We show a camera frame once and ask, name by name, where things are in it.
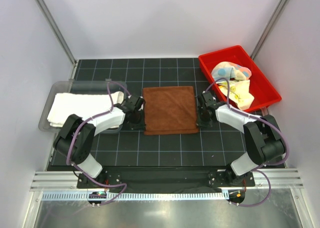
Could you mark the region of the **large white towel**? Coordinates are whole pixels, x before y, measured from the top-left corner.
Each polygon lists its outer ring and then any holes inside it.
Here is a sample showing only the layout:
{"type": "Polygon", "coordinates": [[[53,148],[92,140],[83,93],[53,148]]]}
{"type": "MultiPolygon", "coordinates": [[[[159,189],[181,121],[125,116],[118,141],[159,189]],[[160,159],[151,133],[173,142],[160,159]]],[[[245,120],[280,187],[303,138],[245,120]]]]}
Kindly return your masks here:
{"type": "Polygon", "coordinates": [[[72,94],[57,93],[47,116],[52,127],[61,128],[70,115],[83,119],[110,110],[112,104],[122,103],[124,93],[121,91],[108,94],[72,94]]]}

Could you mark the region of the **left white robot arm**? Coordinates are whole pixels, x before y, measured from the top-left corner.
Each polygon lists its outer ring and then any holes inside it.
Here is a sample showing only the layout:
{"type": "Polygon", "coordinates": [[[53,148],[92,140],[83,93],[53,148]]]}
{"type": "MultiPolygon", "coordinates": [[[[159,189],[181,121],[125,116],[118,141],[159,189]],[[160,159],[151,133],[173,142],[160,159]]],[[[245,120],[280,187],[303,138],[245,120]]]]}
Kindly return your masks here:
{"type": "Polygon", "coordinates": [[[67,165],[87,174],[88,182],[94,188],[101,188],[106,176],[102,173],[102,165],[91,155],[95,136],[122,125],[129,130],[144,130],[145,104],[143,97],[132,94],[120,103],[111,102],[106,111],[92,117],[71,114],[55,138],[53,147],[66,158],[67,165]]]}

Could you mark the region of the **brown towel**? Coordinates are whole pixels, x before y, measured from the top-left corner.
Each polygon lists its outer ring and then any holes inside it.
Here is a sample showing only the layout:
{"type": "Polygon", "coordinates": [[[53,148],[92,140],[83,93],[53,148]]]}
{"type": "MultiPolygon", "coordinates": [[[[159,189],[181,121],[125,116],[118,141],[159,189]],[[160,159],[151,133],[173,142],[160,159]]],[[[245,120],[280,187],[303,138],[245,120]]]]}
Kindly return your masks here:
{"type": "Polygon", "coordinates": [[[146,87],[142,95],[146,136],[199,132],[192,86],[146,87]]]}

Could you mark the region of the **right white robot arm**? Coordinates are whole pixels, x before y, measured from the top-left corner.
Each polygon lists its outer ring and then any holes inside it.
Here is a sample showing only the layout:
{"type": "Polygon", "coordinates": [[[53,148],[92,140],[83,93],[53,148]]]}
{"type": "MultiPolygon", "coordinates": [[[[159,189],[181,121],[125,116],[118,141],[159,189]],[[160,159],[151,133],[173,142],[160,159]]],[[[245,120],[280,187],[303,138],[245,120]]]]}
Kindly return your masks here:
{"type": "Polygon", "coordinates": [[[241,111],[226,102],[216,101],[209,91],[198,95],[197,101],[196,124],[199,128],[210,128],[219,122],[244,135],[246,152],[230,162],[222,175],[229,186],[237,186],[250,172],[269,165],[282,155],[288,157],[288,143],[273,116],[241,111]]]}

